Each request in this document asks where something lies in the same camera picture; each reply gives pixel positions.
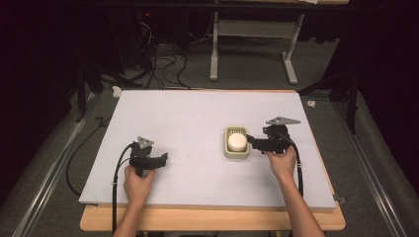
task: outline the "desk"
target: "desk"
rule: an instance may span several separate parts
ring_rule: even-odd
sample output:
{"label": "desk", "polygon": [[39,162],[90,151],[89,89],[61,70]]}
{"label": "desk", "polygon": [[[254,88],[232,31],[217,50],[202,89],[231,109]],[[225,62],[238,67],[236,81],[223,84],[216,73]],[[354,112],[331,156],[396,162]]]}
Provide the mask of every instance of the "desk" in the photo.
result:
{"label": "desk", "polygon": [[[299,3],[317,2],[318,4],[348,4],[349,0],[235,0],[233,2],[257,2],[257,3]],[[225,20],[218,18],[218,12],[214,12],[213,16],[213,33],[212,33],[212,53],[210,61],[209,79],[216,81],[218,78],[218,36],[240,36],[240,37],[257,37],[257,38],[281,38],[289,39],[290,46],[288,51],[282,52],[282,60],[286,67],[290,84],[296,85],[297,80],[293,70],[291,57],[301,29],[304,14],[298,14],[295,22],[263,22],[263,21],[243,21],[243,20]]]}
{"label": "desk", "polygon": [[[243,102],[243,105],[239,108],[234,108],[232,105],[235,105],[231,101],[235,99],[245,99],[247,101]],[[263,107],[260,106],[261,103],[267,103]],[[254,108],[252,103],[256,103],[259,105],[258,108]],[[177,92],[145,92],[145,91],[136,91],[136,92],[123,92],[122,97],[120,98],[120,103],[117,105],[116,111],[114,113],[113,120],[111,121],[110,127],[108,128],[107,134],[105,135],[104,142],[102,143],[101,149],[98,153],[98,158],[95,162],[95,165],[92,169],[91,176],[98,176],[99,183],[105,182],[105,184],[98,184],[98,181],[95,181],[94,178],[89,177],[87,182],[86,188],[83,191],[82,198],[80,199],[81,202],[97,202],[99,203],[98,206],[91,206],[88,205],[85,208],[85,212],[83,214],[81,220],[81,228],[84,230],[110,230],[111,226],[111,206],[109,205],[109,195],[105,195],[102,197],[101,194],[97,194],[101,191],[99,186],[104,186],[105,188],[102,192],[106,193],[110,190],[110,185],[107,183],[107,173],[111,173],[109,171],[105,171],[104,167],[99,167],[99,174],[95,172],[95,169],[98,168],[97,163],[104,162],[104,158],[101,156],[108,156],[110,152],[114,148],[110,147],[109,144],[115,143],[124,143],[124,140],[131,139],[134,134],[136,135],[143,135],[147,137],[148,134],[138,134],[138,127],[133,127],[132,125],[132,117],[127,117],[124,111],[126,109],[129,110],[135,118],[134,124],[141,123],[141,117],[137,117],[135,113],[140,109],[139,107],[135,107],[135,104],[141,104],[140,108],[145,108],[147,105],[150,105],[148,110],[140,112],[140,114],[146,115],[151,114],[152,118],[156,118],[155,120],[159,120],[162,117],[156,116],[152,110],[155,107],[161,107],[157,112],[160,113],[164,112],[163,116],[168,119],[176,121],[179,119],[182,121],[182,124],[178,124],[179,122],[176,121],[174,124],[178,124],[178,127],[173,127],[173,124],[169,124],[168,127],[173,127],[176,132],[178,133],[183,132],[185,134],[181,134],[184,137],[184,142],[193,142],[188,139],[189,131],[188,129],[192,128],[195,130],[195,126],[202,126],[202,133],[208,137],[208,140],[220,140],[222,141],[222,131],[223,127],[220,127],[219,123],[228,125],[232,120],[241,120],[245,124],[248,124],[249,133],[255,134],[255,136],[260,136],[261,134],[257,131],[262,130],[262,126],[264,122],[268,119],[263,120],[260,124],[258,122],[259,116],[262,114],[262,117],[266,115],[266,113],[273,115],[278,115],[278,113],[286,116],[296,116],[293,119],[300,119],[301,125],[294,126],[293,128],[289,127],[290,135],[294,139],[294,141],[299,144],[300,154],[301,154],[301,162],[305,165],[303,168],[303,175],[305,176],[305,186],[304,192],[306,195],[306,202],[310,207],[315,209],[315,216],[318,218],[318,221],[321,227],[324,230],[339,230],[345,226],[345,220],[342,216],[342,212],[333,198],[331,198],[331,194],[333,194],[333,189],[330,185],[327,173],[325,172],[323,162],[319,157],[319,153],[317,147],[315,145],[314,138],[312,136],[311,130],[309,128],[308,122],[305,117],[305,113],[303,112],[302,105],[299,100],[299,95],[294,91],[282,91],[282,92],[190,92],[190,91],[177,91]],[[201,113],[206,111],[207,113],[204,114],[204,117],[209,120],[207,123],[202,123],[205,121],[201,118]],[[225,110],[232,111],[233,115],[223,114]],[[191,119],[185,119],[182,117],[183,114],[188,115]],[[256,123],[254,124],[253,118],[257,118]],[[143,124],[143,127],[140,129],[142,132],[147,133],[152,131],[152,133],[159,134],[159,129],[161,129],[157,125],[150,124]],[[177,139],[175,137],[170,137],[170,135],[166,136],[159,136],[159,139],[167,138],[169,140],[165,140],[161,143],[156,142],[155,147],[165,147],[164,149],[169,150],[169,159],[168,164],[165,168],[159,170],[159,176],[161,178],[157,179],[154,182],[154,190],[158,190],[159,192],[154,192],[150,195],[149,198],[149,206],[145,209],[142,217],[141,223],[138,226],[139,229],[143,230],[281,230],[281,229],[290,229],[290,223],[288,220],[288,215],[284,211],[284,203],[280,201],[282,194],[274,193],[272,195],[271,192],[276,192],[279,190],[278,183],[274,187],[270,186],[270,180],[275,178],[272,176],[272,172],[270,172],[269,164],[266,163],[267,159],[264,155],[260,154],[260,152],[253,150],[250,154],[249,158],[246,159],[246,162],[232,162],[228,161],[222,154],[222,142],[213,142],[213,144],[209,145],[206,142],[205,146],[202,146],[202,142],[198,142],[197,144],[191,144],[192,147],[181,147],[185,145],[183,143],[173,144],[176,142]],[[207,177],[206,170],[208,164],[207,158],[209,157],[212,165],[216,167],[216,173],[218,176],[213,176],[210,180],[205,180]],[[182,179],[180,182],[175,182],[178,179],[178,176],[182,176],[185,173],[185,170],[182,170],[184,167],[179,167],[179,164],[185,164],[185,159],[188,158],[200,157],[198,163],[195,163],[195,166],[187,167],[187,173],[191,173],[192,170],[196,170],[196,166],[204,164],[200,172],[194,176],[192,179]],[[110,162],[105,160],[105,164],[108,164],[109,167]],[[253,173],[248,172],[248,169],[253,169]],[[258,187],[256,185],[247,185],[243,186],[244,182],[237,182],[237,180],[243,180],[243,178],[252,177],[256,181],[256,184],[260,184],[258,182],[263,182],[265,187]],[[249,202],[242,202],[244,204],[237,201],[234,198],[226,197],[223,200],[219,200],[218,197],[222,197],[224,194],[219,194],[215,198],[210,198],[210,194],[214,194],[214,189],[212,188],[213,185],[217,187],[219,190],[220,182],[219,177],[222,177],[222,182],[226,183],[226,186],[230,190],[236,190],[237,194],[242,197],[243,194],[250,190],[252,197],[248,197],[245,200]],[[202,186],[202,179],[206,183],[206,187],[199,188]],[[176,190],[170,190],[172,186],[176,186]],[[183,193],[186,193],[189,196],[183,197]],[[201,193],[200,199],[196,200],[190,198],[194,193]],[[122,217],[124,214],[124,191],[121,189],[119,192],[119,201],[122,202],[119,208],[119,218]],[[278,201],[276,203],[270,203],[269,197],[274,197],[274,201]],[[262,206],[260,203],[262,200],[262,204],[267,204],[268,206]]]}

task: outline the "table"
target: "table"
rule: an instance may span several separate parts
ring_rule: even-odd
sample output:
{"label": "table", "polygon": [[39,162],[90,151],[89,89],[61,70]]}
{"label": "table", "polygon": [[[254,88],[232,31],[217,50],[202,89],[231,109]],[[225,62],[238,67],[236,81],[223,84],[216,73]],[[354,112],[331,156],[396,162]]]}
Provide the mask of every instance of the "table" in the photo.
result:
{"label": "table", "polygon": [[[180,97],[185,97],[184,99],[190,99],[190,96],[194,96],[195,99],[191,102],[193,104],[194,102],[198,105],[201,105],[203,101],[200,101],[200,95],[203,96],[213,96],[212,99],[218,98],[218,97],[229,97],[229,99],[232,98],[238,98],[240,96],[246,96],[251,97],[251,100],[254,100],[255,98],[264,98],[264,97],[277,97],[284,95],[285,98],[293,98],[293,100],[296,100],[299,98],[296,92],[294,91],[268,91],[268,92],[247,92],[246,94],[243,94],[244,92],[160,92],[160,93],[166,93],[166,94],[158,94],[158,97],[164,97],[164,95],[170,95],[172,98],[178,98],[177,100],[180,102],[183,102]],[[144,99],[142,100],[143,103],[147,104],[148,102]],[[297,106],[298,110],[302,109],[301,104],[296,105],[290,105],[290,108],[292,106]],[[116,114],[114,115],[114,118],[116,121],[111,121],[110,127],[108,128],[108,132],[112,133],[112,130],[117,129],[116,124],[118,123],[118,120],[121,118],[121,115],[119,115],[119,107],[120,104],[117,106]],[[185,106],[186,112],[189,112],[189,106]],[[173,112],[168,112],[169,118],[172,118]],[[302,118],[301,123],[306,123],[305,119]],[[294,137],[295,142],[301,141],[301,138],[298,137],[298,135],[294,134],[295,131],[290,130],[291,136]],[[307,134],[304,136],[304,139],[309,139],[310,134]],[[107,135],[104,138],[104,141],[106,141],[109,138],[109,135]],[[304,153],[305,148],[303,141],[300,143],[302,146],[301,154]],[[249,157],[248,159],[253,158],[251,160],[252,162],[257,160],[255,157],[258,155],[256,153],[251,154],[252,157]],[[305,164],[309,164],[308,162],[312,162],[310,160],[303,160],[301,158],[301,161],[306,162]],[[330,181],[327,176],[327,172],[325,172],[324,165],[321,161],[321,158],[318,160],[318,166],[316,166],[316,169],[311,169],[309,167],[315,167],[316,165],[308,165],[307,168],[305,168],[305,176],[308,177],[306,179],[307,183],[306,186],[310,187],[310,173],[320,172],[319,176],[325,178],[327,184],[326,186],[330,189],[331,194],[333,194],[333,189],[331,187]],[[169,169],[162,170],[161,174],[169,174],[171,171]],[[304,190],[307,193],[307,203],[311,203],[312,205],[318,205],[314,203],[310,197],[310,188],[307,188]],[[260,197],[262,197],[263,190],[258,194]],[[157,197],[150,197],[151,202],[154,202]],[[339,230],[344,228],[345,226],[345,220],[342,215],[342,211],[337,204],[337,202],[333,201],[332,199],[332,208],[316,208],[314,211],[314,215],[317,218],[317,220],[320,223],[320,226],[324,230]],[[118,218],[120,219],[125,210],[125,205],[120,204],[119,205],[119,212],[118,212]],[[94,205],[87,205],[85,208],[85,211],[83,213],[80,226],[83,230],[87,231],[93,231],[93,230],[111,230],[112,229],[112,208],[109,203],[100,202],[97,206]],[[290,222],[288,219],[288,214],[285,211],[283,207],[277,206],[277,207],[268,207],[268,206],[235,206],[231,204],[225,204],[225,205],[187,205],[187,204],[153,204],[148,206],[144,213],[141,216],[141,221],[138,226],[138,229],[141,230],[150,230],[150,231],[165,231],[165,230],[282,230],[282,229],[290,229]]]}
{"label": "table", "polygon": [[[222,2],[222,0],[215,0],[215,3]],[[348,4],[349,0],[236,0],[233,2],[257,2],[257,3],[299,3],[307,4],[307,2],[317,2],[324,5],[344,5]],[[212,52],[210,61],[209,79],[216,81],[218,78],[218,36],[240,36],[240,37],[256,37],[256,38],[281,38],[289,39],[290,45],[286,52],[282,52],[282,60],[286,67],[287,75],[290,84],[296,85],[297,79],[293,70],[291,57],[298,38],[299,31],[302,26],[304,14],[298,14],[295,22],[267,22],[267,21],[244,21],[244,20],[227,20],[219,19],[218,12],[214,12],[213,16],[213,32],[212,32]]]}

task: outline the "hand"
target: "hand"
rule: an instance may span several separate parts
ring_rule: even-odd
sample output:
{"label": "hand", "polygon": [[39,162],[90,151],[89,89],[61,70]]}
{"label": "hand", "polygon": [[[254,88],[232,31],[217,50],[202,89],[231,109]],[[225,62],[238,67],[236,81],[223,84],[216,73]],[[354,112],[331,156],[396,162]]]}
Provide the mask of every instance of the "hand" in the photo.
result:
{"label": "hand", "polygon": [[264,151],[269,157],[271,169],[275,177],[279,179],[281,176],[293,176],[293,169],[296,162],[295,150],[292,146],[287,148],[283,154],[275,154],[270,151]]}
{"label": "hand", "polygon": [[151,170],[146,178],[141,178],[135,173],[135,168],[126,166],[126,181],[124,189],[129,199],[129,204],[143,205],[150,194],[151,184],[155,176],[155,170]]}

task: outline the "white ball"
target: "white ball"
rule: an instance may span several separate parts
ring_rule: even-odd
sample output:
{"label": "white ball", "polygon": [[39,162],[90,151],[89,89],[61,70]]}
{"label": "white ball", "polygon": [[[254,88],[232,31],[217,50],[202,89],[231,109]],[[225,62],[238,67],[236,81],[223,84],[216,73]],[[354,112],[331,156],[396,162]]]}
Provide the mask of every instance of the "white ball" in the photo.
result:
{"label": "white ball", "polygon": [[232,133],[227,140],[228,149],[235,152],[244,151],[247,146],[247,139],[241,133]]}

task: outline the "small container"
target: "small container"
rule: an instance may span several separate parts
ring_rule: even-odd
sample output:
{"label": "small container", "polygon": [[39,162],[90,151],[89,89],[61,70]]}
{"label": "small container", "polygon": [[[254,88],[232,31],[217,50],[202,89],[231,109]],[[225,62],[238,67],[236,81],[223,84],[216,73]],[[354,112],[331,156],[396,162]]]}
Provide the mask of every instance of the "small container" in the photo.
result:
{"label": "small container", "polygon": [[233,151],[228,148],[228,138],[234,134],[240,133],[244,137],[247,135],[247,129],[243,126],[228,126],[224,132],[224,156],[228,159],[246,159],[249,156],[250,144],[246,140],[246,145],[243,151]]}

